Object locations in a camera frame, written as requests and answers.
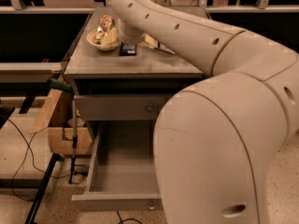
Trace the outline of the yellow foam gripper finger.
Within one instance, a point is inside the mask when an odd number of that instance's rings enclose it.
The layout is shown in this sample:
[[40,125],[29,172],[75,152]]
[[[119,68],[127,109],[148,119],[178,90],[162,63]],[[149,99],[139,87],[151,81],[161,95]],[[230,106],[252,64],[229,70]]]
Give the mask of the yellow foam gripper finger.
[[156,41],[151,36],[145,35],[139,45],[146,48],[154,49],[156,47]]
[[101,40],[101,47],[103,49],[116,48],[119,45],[117,29],[112,28]]

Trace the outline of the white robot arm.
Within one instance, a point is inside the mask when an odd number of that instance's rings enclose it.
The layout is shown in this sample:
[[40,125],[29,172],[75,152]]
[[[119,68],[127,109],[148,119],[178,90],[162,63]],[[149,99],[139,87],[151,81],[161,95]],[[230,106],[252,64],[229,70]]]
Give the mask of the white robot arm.
[[299,127],[298,54],[163,2],[111,7],[121,41],[150,35],[206,75],[170,98],[155,123],[167,224],[269,224],[269,162]]

